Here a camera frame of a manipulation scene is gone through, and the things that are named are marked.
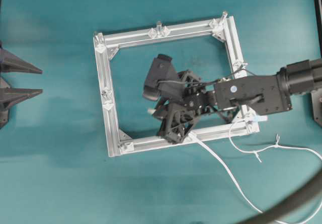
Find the bolt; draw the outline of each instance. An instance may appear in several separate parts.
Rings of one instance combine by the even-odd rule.
[[[223,22],[226,18],[227,18],[228,12],[227,11],[223,11],[221,18],[220,18],[220,22]]]
[[[158,35],[160,35],[161,34],[161,30],[162,30],[162,23],[161,23],[161,21],[157,21],[157,23],[156,23],[156,33]]]
[[[235,92],[237,91],[237,86],[231,86],[231,87],[230,87],[230,91],[231,91],[232,93],[235,93]]]

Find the robotic arm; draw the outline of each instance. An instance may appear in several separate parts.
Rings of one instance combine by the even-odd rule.
[[[203,115],[218,114],[229,123],[233,110],[240,105],[251,107],[259,115],[285,112],[292,110],[291,95],[322,88],[322,59],[289,64],[273,76],[212,82],[202,82],[189,70],[177,73],[171,60],[162,54],[153,60],[143,96],[159,100],[153,113],[162,121],[157,135],[173,144],[181,143]],[[207,91],[206,86],[211,85],[214,90]]]

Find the white cable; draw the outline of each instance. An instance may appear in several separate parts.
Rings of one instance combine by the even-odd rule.
[[[246,154],[255,154],[256,155],[256,157],[258,158],[258,160],[260,161],[260,162],[262,162],[261,161],[261,159],[259,158],[259,156],[258,156],[258,153],[259,152],[262,152],[262,151],[265,151],[265,150],[268,150],[269,148],[271,148],[271,147],[275,147],[275,148],[283,148],[283,149],[288,149],[288,150],[302,150],[302,151],[309,151],[309,152],[311,152],[311,153],[313,153],[313,154],[315,154],[316,156],[318,156],[318,158],[322,161],[322,156],[318,153],[318,152],[316,152],[316,151],[314,151],[314,150],[312,150],[312,149],[310,149],[310,148],[305,148],[305,147],[288,147],[288,146],[282,146],[282,145],[279,145],[278,143],[279,143],[279,140],[280,140],[280,137],[278,136],[278,135],[276,135],[276,143],[275,143],[275,145],[271,145],[271,146],[268,146],[268,147],[266,147],[266,148],[263,148],[263,149],[261,149],[261,150],[257,150],[257,151],[243,151],[243,150],[241,150],[241,149],[239,149],[233,142],[232,142],[232,140],[231,140],[231,137],[230,137],[230,132],[231,132],[231,129],[232,129],[232,127],[230,128],[230,130],[229,130],[229,134],[228,134],[228,136],[229,136],[229,140],[230,140],[230,142],[232,143],[232,145],[236,148],[236,149],[238,149],[239,151],[241,151],[241,152],[243,152],[243,153],[245,153],[245,152],[247,152]],[[238,191],[241,193],[241,195],[243,196],[243,198],[248,202],[248,204],[253,208],[253,209],[255,209],[257,212],[259,212],[259,213],[263,213],[263,211],[261,211],[260,209],[258,209],[256,206],[254,206],[254,204],[245,196],[245,194],[243,193],[243,191],[242,191],[242,189],[241,189],[241,187],[240,187],[240,185],[239,185],[239,183],[237,182],[237,180],[236,180],[236,178],[234,177],[234,175],[232,174],[232,172],[230,171],[230,169],[229,169],[229,167],[226,165],[226,163],[210,148],[210,147],[208,147],[203,141],[201,141],[198,137],[197,137],[197,135],[194,133],[194,132],[191,132],[191,133],[189,133],[189,136],[192,138],[192,139],[194,139],[198,144],[200,144],[200,146],[202,146],[204,149],[206,149],[208,152],[210,152],[210,154],[211,155],[213,155],[223,166],[224,166],[224,168],[226,169],[226,171],[228,172],[228,174],[229,174],[229,176],[230,176],[230,178],[232,179],[232,181],[234,182],[234,184],[235,184],[235,186],[237,187],[237,189],[238,189]],[[310,217],[308,217],[306,220],[304,220],[304,221],[302,221],[302,222],[298,222],[298,223],[294,223],[294,224],[306,224],[308,221],[310,221],[313,217],[315,217],[315,215],[321,210],[321,208],[322,208],[322,201],[321,201],[321,203],[320,203],[320,205],[318,206],[318,208],[315,210],[315,212],[310,216]],[[277,222],[277,223],[279,223],[279,224],[290,224],[290,223],[288,223],[288,222],[284,222],[284,221],[280,221],[280,220],[275,220],[275,222]]]

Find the black hose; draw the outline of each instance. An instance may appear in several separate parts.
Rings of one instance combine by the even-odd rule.
[[[237,224],[267,224],[294,211],[322,191],[322,168],[300,189],[262,214],[251,217]]]

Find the teal table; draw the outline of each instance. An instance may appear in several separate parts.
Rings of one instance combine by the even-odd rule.
[[[43,75],[9,73],[16,88],[43,88],[11,111],[0,130],[0,223],[230,224],[256,214],[224,168],[197,144],[108,158],[93,32],[104,33],[234,15],[249,70],[320,57],[313,0],[3,0],[3,47],[41,68]],[[211,37],[129,48],[113,59],[120,126],[135,137],[155,133],[142,84],[153,57],[172,56],[178,70],[205,80],[228,73],[223,46]],[[322,129],[309,96],[294,110],[269,116],[261,132],[235,138],[245,149],[273,143],[322,153]],[[320,167],[299,151],[269,150],[260,164],[227,139],[207,143],[228,164],[260,208],[281,200]],[[286,218],[305,218],[318,200]],[[321,223],[322,212],[310,223]]]

